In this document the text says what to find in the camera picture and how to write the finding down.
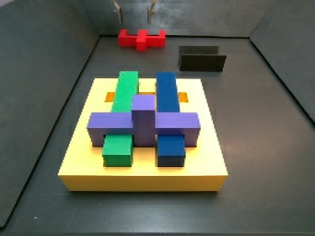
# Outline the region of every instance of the yellow base block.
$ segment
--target yellow base block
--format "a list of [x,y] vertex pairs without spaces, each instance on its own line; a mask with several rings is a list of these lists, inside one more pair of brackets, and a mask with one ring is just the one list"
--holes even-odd
[[[154,92],[155,79],[139,80],[139,92]],[[104,102],[115,92],[116,78],[96,78],[74,131],[59,177],[71,191],[219,191],[228,171],[212,125],[199,79],[178,79],[178,91],[187,93],[182,112],[198,112],[200,134],[196,147],[186,149],[184,167],[156,167],[155,148],[134,148],[132,167],[104,167],[103,148],[92,147],[87,122],[92,112],[111,112]]]

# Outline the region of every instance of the red block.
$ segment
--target red block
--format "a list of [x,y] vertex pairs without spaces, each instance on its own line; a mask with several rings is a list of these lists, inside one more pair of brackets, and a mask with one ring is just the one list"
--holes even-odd
[[147,50],[147,47],[166,47],[166,31],[162,29],[159,35],[148,35],[146,29],[140,29],[138,35],[128,35],[123,29],[118,36],[120,47],[135,47],[139,52]]

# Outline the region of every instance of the dark blue block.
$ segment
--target dark blue block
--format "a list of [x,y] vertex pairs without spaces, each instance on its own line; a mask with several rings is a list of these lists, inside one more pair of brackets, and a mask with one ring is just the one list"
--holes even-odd
[[184,165],[184,136],[158,136],[158,167]]
[[180,111],[176,77],[172,72],[156,74],[156,103],[158,112]]

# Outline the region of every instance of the black block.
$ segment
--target black block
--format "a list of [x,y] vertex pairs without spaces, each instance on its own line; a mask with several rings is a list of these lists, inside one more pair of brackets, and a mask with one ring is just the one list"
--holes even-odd
[[180,71],[222,72],[227,56],[218,53],[218,46],[180,46]]

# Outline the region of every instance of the purple crossbar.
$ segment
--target purple crossbar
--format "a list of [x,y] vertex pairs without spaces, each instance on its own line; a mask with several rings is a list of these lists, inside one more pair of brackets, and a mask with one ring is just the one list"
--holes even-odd
[[134,146],[155,146],[155,96],[134,95]]
[[132,114],[130,112],[94,112],[87,130],[94,147],[103,147],[104,135],[131,135],[134,133]]
[[184,135],[184,145],[198,146],[200,123],[195,112],[158,112],[155,114],[156,135]]
[[132,112],[94,112],[91,114],[87,130],[92,146],[103,146],[106,135],[134,135],[136,147],[154,147],[155,135],[184,135],[184,145],[195,147],[200,130],[198,114],[195,112],[155,112],[154,98],[138,104],[140,101],[142,99],[135,101]]

